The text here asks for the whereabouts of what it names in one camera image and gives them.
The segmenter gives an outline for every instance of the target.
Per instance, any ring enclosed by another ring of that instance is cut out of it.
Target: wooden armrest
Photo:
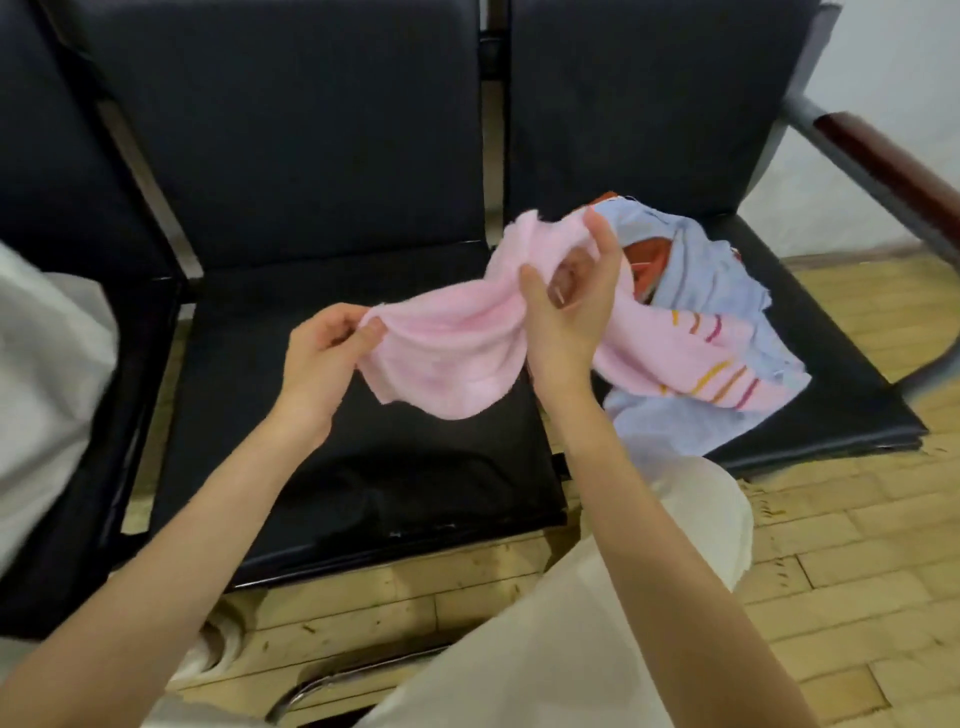
[[[813,127],[960,251],[960,192],[859,116],[826,113]]]

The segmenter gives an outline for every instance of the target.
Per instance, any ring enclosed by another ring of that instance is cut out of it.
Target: forearm
[[[0,688],[0,724],[138,726],[309,452],[269,423]]]
[[[677,728],[812,728],[743,609],[578,393],[548,407],[627,620]]]

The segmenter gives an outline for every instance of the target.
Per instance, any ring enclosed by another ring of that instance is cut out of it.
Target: parquet floor
[[[891,379],[960,331],[960,279],[933,258],[798,275]],[[176,369],[175,357],[129,530],[149,514]],[[737,594],[825,725],[960,726],[960,382],[917,410],[933,433],[922,452],[808,464],[744,485],[756,563]],[[331,658],[497,613],[536,584],[550,553],[544,534],[533,533],[232,595],[251,629],[243,654],[226,675],[182,694],[263,716]],[[283,725],[372,704],[409,675],[400,669],[322,692]]]

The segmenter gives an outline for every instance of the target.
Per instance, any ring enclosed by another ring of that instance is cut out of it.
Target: baseboard
[[[888,243],[866,251],[791,255],[782,260],[783,264],[791,271],[807,271],[813,268],[831,268],[838,265],[876,263],[880,260],[895,260],[915,255],[930,255],[930,251],[917,239]]]

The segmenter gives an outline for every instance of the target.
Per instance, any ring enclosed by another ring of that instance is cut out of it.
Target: black leather seat
[[[813,376],[807,388],[757,429],[710,454],[751,474],[829,457],[917,449],[926,428],[887,380],[736,215],[702,221],[729,240],[750,275],[773,296],[770,323]]]
[[[79,467],[0,580],[0,634],[21,638],[48,634],[115,566],[181,286],[49,40],[26,2],[0,0],[0,240],[42,270],[100,281],[120,351]]]
[[[151,530],[263,418],[289,331],[341,300],[400,301],[483,275],[481,242],[208,273]],[[330,439],[294,474],[231,582],[252,586],[562,522],[563,494],[526,376],[476,417],[380,405],[359,375]]]
[[[151,530],[262,418],[286,337],[339,300],[482,275],[471,0],[72,0],[205,269]],[[529,381],[476,418],[353,382],[233,579],[278,583],[564,522]]]
[[[819,0],[513,0],[507,212],[558,218],[608,190],[700,220],[771,291],[813,382],[711,457],[733,473],[916,449],[926,429],[736,215]]]

